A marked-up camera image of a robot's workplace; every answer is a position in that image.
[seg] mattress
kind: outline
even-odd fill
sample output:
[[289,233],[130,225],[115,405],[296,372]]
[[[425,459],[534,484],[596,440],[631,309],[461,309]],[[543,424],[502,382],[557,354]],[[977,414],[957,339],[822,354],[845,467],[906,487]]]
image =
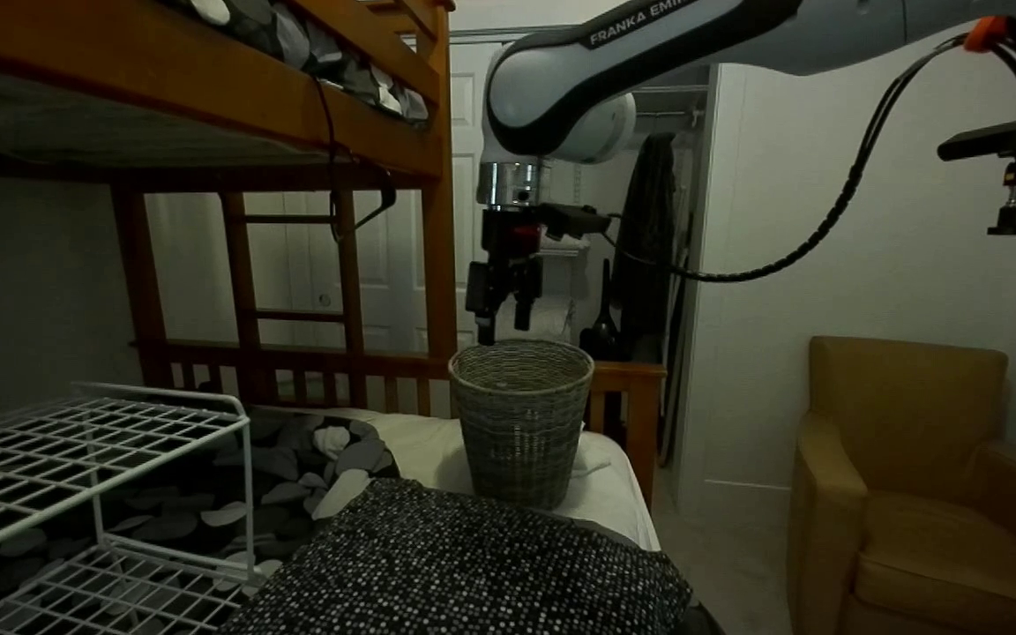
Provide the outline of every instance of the mattress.
[[[372,411],[340,411],[334,415],[371,424],[390,448],[407,479],[434,491],[472,495],[459,419]],[[643,551],[661,551],[638,476],[628,455],[603,434],[582,432],[568,496],[554,515],[596,522],[628,538]]]

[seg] gray wastebasket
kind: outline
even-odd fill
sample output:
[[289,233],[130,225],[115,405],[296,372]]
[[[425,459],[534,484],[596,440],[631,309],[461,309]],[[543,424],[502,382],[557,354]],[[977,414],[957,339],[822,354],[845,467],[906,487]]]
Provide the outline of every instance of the gray wastebasket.
[[469,345],[447,360],[477,495],[554,507],[568,495],[594,360],[545,339]]

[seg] wire rack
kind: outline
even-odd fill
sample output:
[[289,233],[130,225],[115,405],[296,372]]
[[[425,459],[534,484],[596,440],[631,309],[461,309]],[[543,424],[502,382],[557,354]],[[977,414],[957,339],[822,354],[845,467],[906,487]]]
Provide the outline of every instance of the wire rack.
[[207,566],[178,566],[133,546],[91,546],[48,566],[0,605],[0,635],[216,631],[248,585]]
[[230,395],[91,388],[0,415],[0,545],[80,501],[242,432]]

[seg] bed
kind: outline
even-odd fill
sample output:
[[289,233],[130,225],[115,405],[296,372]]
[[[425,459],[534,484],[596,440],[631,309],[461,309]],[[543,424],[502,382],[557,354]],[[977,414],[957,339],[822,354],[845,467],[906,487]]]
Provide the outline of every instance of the bed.
[[[447,358],[459,345],[451,231],[447,0],[294,0],[303,23],[331,33],[425,101],[408,124],[362,106],[255,46],[194,26],[162,0],[0,0],[0,174],[109,182],[130,297],[140,382],[158,388],[235,393],[250,411],[356,411],[434,479],[459,448],[447,404]],[[425,345],[368,354],[360,299],[356,191],[415,191],[424,218]],[[148,193],[217,198],[234,286],[234,342],[174,339],[158,293]],[[331,217],[248,217],[255,191],[327,191]],[[331,225],[340,235],[341,309],[258,307],[248,225]],[[341,324],[340,349],[260,342],[260,320]],[[582,455],[594,484],[568,496],[645,551],[655,473],[664,372],[596,365]]]

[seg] wooden bunk bed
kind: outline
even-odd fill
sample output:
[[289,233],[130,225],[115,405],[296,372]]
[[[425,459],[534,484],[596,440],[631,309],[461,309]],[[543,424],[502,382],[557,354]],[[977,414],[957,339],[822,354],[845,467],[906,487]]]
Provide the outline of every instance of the wooden bunk bed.
[[[429,120],[407,124],[354,97],[201,27],[158,0],[0,0],[0,174],[113,182],[133,349],[144,384],[234,388],[250,405],[371,405],[447,414],[443,365],[459,345],[451,235],[447,0],[294,0],[340,41],[419,92]],[[368,354],[354,191],[419,191],[425,349]],[[210,191],[222,201],[235,342],[167,332],[148,193]],[[248,191],[331,191],[341,309],[258,307]],[[345,345],[284,349],[258,320],[341,324]],[[623,395],[623,452],[652,496],[661,366],[601,365],[588,428]]]

